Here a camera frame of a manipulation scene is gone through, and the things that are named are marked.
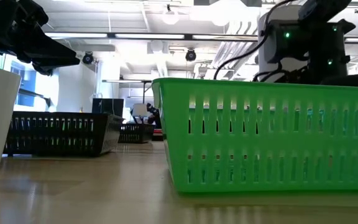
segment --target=wooden table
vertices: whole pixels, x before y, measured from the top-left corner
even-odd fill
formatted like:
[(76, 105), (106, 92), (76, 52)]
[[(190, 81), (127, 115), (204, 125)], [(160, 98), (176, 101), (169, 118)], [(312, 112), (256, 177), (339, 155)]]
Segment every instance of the wooden table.
[(0, 223), (358, 223), (358, 193), (178, 195), (162, 143), (95, 159), (4, 158)]

